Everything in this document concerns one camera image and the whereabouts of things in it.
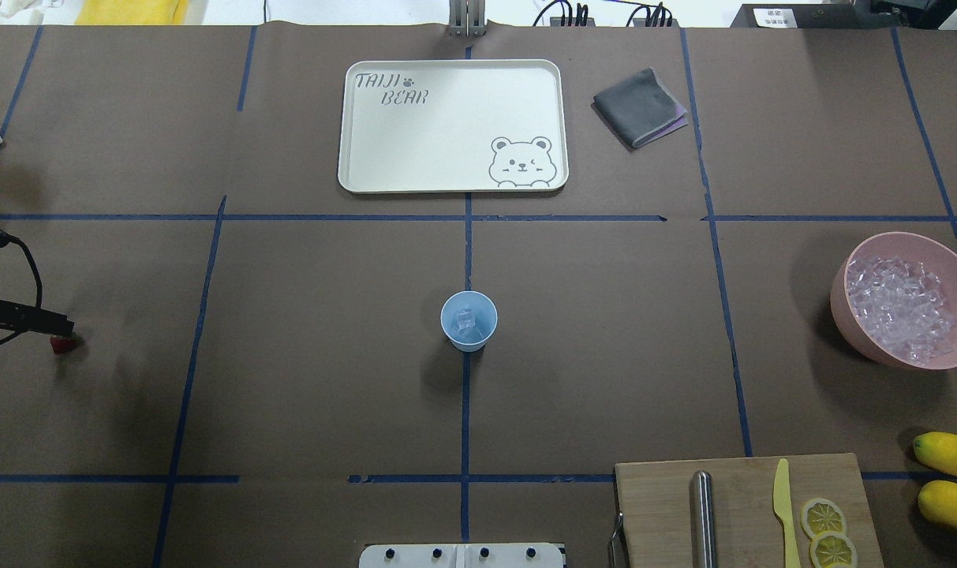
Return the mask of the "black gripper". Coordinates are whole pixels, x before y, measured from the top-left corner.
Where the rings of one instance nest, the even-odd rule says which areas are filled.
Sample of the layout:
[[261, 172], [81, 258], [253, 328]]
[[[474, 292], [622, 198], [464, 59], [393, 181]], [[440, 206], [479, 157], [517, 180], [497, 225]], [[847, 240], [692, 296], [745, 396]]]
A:
[[0, 328], [12, 332], [39, 332], [54, 337], [72, 337], [74, 322], [42, 307], [0, 301]]

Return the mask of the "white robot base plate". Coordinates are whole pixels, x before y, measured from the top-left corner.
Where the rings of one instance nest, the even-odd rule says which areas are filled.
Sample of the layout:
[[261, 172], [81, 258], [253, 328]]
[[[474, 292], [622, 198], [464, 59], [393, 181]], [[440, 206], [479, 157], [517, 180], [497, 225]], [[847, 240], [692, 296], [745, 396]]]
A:
[[359, 567], [566, 567], [565, 547], [547, 542], [388, 544], [364, 547]]

